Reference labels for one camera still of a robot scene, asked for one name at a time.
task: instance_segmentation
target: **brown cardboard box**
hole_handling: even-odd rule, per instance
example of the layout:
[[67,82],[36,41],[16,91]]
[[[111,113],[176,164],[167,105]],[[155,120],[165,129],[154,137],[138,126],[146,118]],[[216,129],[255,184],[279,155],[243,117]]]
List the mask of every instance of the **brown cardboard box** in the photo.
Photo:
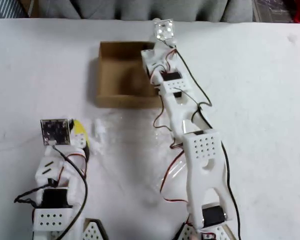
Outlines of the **brown cardboard box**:
[[159,108],[158,92],[143,69],[141,50],[152,42],[101,42],[96,103],[102,108]]

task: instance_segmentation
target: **gray chair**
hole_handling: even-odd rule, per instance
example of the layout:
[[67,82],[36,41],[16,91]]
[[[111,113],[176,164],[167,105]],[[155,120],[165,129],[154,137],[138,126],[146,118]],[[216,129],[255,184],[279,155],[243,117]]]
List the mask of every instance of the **gray chair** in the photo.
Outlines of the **gray chair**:
[[251,22],[252,0],[38,0],[42,18]]

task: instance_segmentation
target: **hole pattern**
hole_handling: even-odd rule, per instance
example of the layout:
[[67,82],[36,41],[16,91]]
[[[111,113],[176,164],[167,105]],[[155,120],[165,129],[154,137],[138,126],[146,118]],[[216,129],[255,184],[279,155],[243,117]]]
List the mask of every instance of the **hole pattern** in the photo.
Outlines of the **hole pattern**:
[[178,92],[178,89],[186,90],[186,83],[183,80],[171,80],[167,83],[167,87],[170,91]]
[[63,219],[62,219],[62,214],[51,214],[51,213],[47,213],[47,214],[40,214],[40,220],[39,220],[39,225],[40,226],[63,226]]
[[214,137],[205,137],[193,141],[196,159],[205,159],[211,155],[216,155]]
[[83,233],[82,240],[99,240],[102,239],[99,231],[97,231],[97,224],[95,222],[90,222],[89,225],[86,227]]
[[189,225],[185,225],[183,227],[183,230],[182,232],[180,233],[180,236],[179,236],[179,240],[189,240],[191,235],[195,235],[196,234],[196,231],[193,227],[189,226]]

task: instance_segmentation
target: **red wire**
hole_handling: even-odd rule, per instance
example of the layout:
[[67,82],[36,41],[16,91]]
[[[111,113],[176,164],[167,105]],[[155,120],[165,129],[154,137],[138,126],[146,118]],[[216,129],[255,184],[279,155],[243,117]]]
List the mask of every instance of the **red wire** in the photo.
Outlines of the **red wire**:
[[217,238],[217,235],[214,233],[214,232],[204,232],[203,233],[204,235],[212,235],[213,236],[213,239],[216,239]]
[[165,67],[163,66],[163,65],[161,65],[161,64],[159,64],[159,65],[157,65],[157,66],[155,66],[155,68],[152,70],[152,72],[151,72],[151,74],[150,74],[150,84],[152,84],[152,77],[153,77],[153,74],[154,74],[154,72],[155,72],[155,70],[156,70],[156,68],[158,68],[158,67],[163,67],[163,73],[166,73],[167,71],[166,71],[166,69],[165,69]]
[[71,153],[67,156],[67,158],[70,157],[70,156],[81,156],[81,157],[84,158],[84,163],[85,163],[84,176],[86,176],[86,174],[87,174],[87,159],[86,159],[86,157],[84,155],[80,154],[80,153]]
[[[170,163],[170,165],[168,166],[165,174],[164,174],[164,177],[163,177],[163,180],[162,180],[162,183],[161,183],[161,187],[160,187],[160,194],[162,193],[162,189],[165,185],[165,182],[167,180],[167,176],[170,172],[170,169],[172,168],[172,166],[176,163],[176,161],[185,153],[184,150],[182,150],[175,158],[174,160]],[[171,202],[171,203],[174,203],[174,202],[185,202],[185,203],[188,203],[187,200],[184,200],[184,199],[169,199],[169,198],[165,198],[163,197],[164,200],[166,200],[167,202]]]
[[169,72],[170,72],[171,66],[170,66],[170,63],[168,62],[168,56],[169,56],[171,53],[175,53],[175,52],[176,52],[176,50],[173,49],[172,51],[170,51],[170,52],[165,56],[166,63],[168,64],[168,67],[169,67]]

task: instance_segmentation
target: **perforated white plate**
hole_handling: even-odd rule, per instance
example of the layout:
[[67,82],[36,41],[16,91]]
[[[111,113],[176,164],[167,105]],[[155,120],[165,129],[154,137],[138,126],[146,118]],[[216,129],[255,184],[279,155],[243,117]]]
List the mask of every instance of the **perforated white plate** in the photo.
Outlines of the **perforated white plate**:
[[34,231],[63,231],[70,223],[72,208],[37,208],[34,211]]
[[[222,226],[209,228],[209,230],[206,231],[207,233],[214,233],[216,235],[216,240],[236,240],[232,235],[227,234],[225,229]],[[183,226],[183,229],[181,231],[181,234],[178,238],[178,240],[190,240],[191,235],[197,235],[198,239],[201,239],[200,234],[196,233],[196,230],[194,227],[185,224]],[[213,239],[212,234],[204,234],[203,235],[204,240]]]
[[82,234],[83,240],[103,240],[99,231],[98,225],[95,222],[90,222]]
[[168,93],[177,93],[182,91],[187,91],[190,89],[190,86],[188,84],[188,81],[185,79],[176,79],[176,80],[170,80],[170,81],[164,81],[162,83],[162,86],[164,88],[164,92]]

